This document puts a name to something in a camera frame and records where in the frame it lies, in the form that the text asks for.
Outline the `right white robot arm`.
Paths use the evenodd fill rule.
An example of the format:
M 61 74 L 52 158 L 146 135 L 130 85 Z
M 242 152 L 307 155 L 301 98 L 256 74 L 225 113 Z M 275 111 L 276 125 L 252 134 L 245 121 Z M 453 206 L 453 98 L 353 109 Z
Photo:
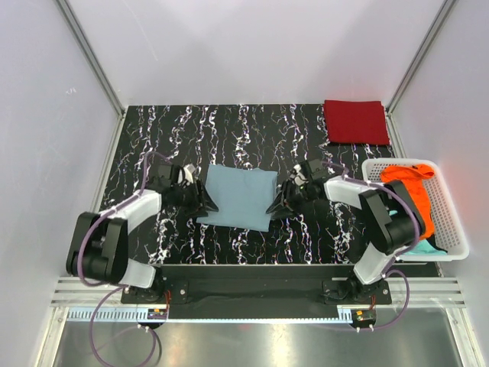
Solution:
M 309 202 L 344 203 L 361 211 L 368 246 L 352 273 L 325 298 L 364 303 L 394 273 L 397 258 L 416 246 L 426 225 L 400 180 L 369 183 L 348 176 L 339 164 L 321 160 L 296 164 L 267 208 L 271 219 L 293 218 Z

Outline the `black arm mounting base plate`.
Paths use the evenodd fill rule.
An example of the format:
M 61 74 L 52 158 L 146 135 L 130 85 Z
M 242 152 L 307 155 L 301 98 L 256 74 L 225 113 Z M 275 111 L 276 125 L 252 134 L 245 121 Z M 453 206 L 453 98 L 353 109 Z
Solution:
M 148 289 L 132 288 L 130 305 L 168 305 L 171 320 L 321 320 L 338 306 L 392 302 L 386 281 L 347 292 L 350 265 L 163 265 Z

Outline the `light blue t-shirt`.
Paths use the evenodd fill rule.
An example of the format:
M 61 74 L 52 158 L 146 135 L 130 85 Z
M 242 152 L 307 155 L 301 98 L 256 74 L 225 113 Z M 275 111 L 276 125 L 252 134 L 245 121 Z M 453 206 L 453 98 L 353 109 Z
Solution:
M 205 187 L 219 208 L 201 224 L 268 232 L 271 215 L 267 213 L 277 187 L 276 171 L 259 168 L 244 170 L 222 165 L 209 166 Z

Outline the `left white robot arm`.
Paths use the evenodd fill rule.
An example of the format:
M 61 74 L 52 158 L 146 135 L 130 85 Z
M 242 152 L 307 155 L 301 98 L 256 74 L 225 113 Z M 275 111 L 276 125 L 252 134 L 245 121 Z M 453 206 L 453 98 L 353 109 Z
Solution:
M 180 208 L 190 218 L 217 213 L 218 206 L 194 170 L 191 164 L 162 164 L 128 199 L 99 213 L 80 214 L 66 259 L 68 274 L 93 287 L 137 287 L 147 302 L 158 302 L 165 284 L 157 279 L 154 266 L 129 258 L 129 235 L 168 207 Z

